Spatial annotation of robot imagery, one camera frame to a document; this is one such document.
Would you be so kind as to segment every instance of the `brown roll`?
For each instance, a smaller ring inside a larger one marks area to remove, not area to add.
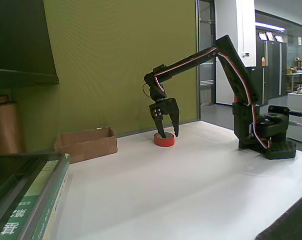
[[[0,154],[26,152],[16,104],[0,99]]]

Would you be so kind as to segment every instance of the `white table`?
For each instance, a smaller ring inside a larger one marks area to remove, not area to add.
[[[302,197],[302,152],[267,160],[204,122],[181,125],[171,148],[153,133],[70,166],[54,239],[252,240]]]
[[[289,76],[289,77],[292,78],[291,89],[292,89],[292,92],[294,92],[294,77],[295,77],[295,76],[301,77],[301,76],[302,76],[302,72],[298,72],[298,73],[288,73],[287,76]]]
[[[302,94],[289,93],[288,108],[292,111],[302,112]],[[302,124],[302,117],[290,116],[290,120]],[[287,136],[302,142],[302,127],[290,126],[287,131]]]

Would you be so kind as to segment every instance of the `olive green wall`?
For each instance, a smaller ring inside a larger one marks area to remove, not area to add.
[[[44,0],[60,85],[14,91],[28,150],[51,148],[59,131],[153,128],[143,77],[196,51],[194,2]],[[195,120],[196,70],[164,86],[180,120]]]

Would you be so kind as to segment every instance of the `robotic arm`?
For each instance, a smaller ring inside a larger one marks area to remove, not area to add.
[[[259,115],[255,106],[258,94],[250,81],[248,72],[238,56],[228,35],[194,55],[170,66],[160,65],[144,80],[150,87],[150,113],[158,133],[165,138],[163,115],[169,115],[175,135],[179,134],[179,108],[174,98],[166,99],[162,82],[171,77],[218,57],[236,96],[233,103],[234,132],[239,139],[239,148],[253,149],[264,153],[268,159],[294,158],[296,144],[286,140],[290,110],[287,107],[270,106],[269,113]]]

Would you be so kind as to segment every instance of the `doorway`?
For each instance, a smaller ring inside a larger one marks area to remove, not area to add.
[[[198,4],[198,51],[215,42],[215,7],[213,0],[197,0]],[[200,108],[216,103],[216,59],[199,65]]]

